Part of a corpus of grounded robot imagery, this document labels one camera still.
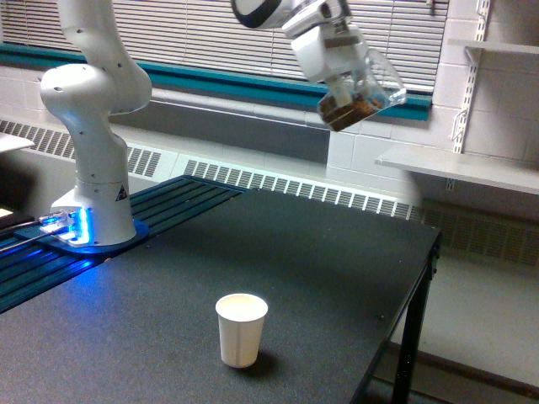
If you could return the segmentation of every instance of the white paper cup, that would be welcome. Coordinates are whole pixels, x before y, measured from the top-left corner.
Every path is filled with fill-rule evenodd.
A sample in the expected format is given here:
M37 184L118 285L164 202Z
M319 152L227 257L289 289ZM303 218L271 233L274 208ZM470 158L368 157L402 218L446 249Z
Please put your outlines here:
M265 301L255 295L236 293L216 303L219 317L221 360L233 368L247 368L259 354L264 317L268 312Z

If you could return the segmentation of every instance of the teal window frame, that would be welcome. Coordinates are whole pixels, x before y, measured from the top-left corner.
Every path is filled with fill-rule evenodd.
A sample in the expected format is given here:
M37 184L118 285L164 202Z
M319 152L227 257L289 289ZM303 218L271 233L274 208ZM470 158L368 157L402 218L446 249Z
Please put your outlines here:
M80 52L27 45L0 45L0 64L57 67L66 63L84 63L85 61L86 59ZM208 92L224 97L249 98L262 102L294 104L305 109L315 108L320 98L328 91L324 84L152 61L137 61L137 63L157 86ZM406 120L428 120L431 104L431 96L411 93L405 104L386 109L379 115Z

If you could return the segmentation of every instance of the window blinds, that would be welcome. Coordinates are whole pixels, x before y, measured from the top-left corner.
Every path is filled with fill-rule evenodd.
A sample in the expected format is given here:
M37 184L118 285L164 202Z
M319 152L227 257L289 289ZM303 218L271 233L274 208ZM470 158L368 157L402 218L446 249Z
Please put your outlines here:
M411 90L431 93L449 0L349 0L353 22ZM55 0L2 4L4 41L76 50L60 31ZM279 29L244 28L229 0L114 0L120 36L139 60L302 78Z

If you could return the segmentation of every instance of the cable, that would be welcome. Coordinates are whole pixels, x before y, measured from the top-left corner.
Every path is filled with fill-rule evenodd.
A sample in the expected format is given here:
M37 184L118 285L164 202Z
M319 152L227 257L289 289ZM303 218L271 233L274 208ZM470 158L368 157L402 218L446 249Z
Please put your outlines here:
M13 233L14 231L21 230L30 226L38 226L39 224L40 224L40 221L26 221L25 223L19 223L17 225L13 225L10 227L4 227L0 231L0 238L6 236L9 233Z
M29 244L29 243L34 242L34 241L36 241L36 240L39 240L39 239L41 239L41 238L43 238L43 237L52 236L52 235L54 235L54 234L59 234L59 233L64 233L64 232L66 232L66 231L67 231L67 228L66 228L66 227L61 227L61 228L59 228L58 230L51 231L50 233L39 234L38 236L29 238L28 240L24 240L24 241L18 242L18 243L16 243L16 244L11 244L10 246L7 246L7 247L4 247L4 248L0 249L0 254L7 253L7 252L13 250L14 248L23 246L23 245L25 245L25 244Z

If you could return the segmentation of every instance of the black table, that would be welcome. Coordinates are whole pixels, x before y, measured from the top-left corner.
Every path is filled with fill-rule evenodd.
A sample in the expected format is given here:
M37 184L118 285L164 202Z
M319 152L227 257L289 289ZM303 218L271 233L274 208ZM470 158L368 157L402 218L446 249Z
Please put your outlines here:
M350 402L408 307L409 391L439 231L248 192L0 316L0 402ZM269 304L259 360L221 363L215 303Z

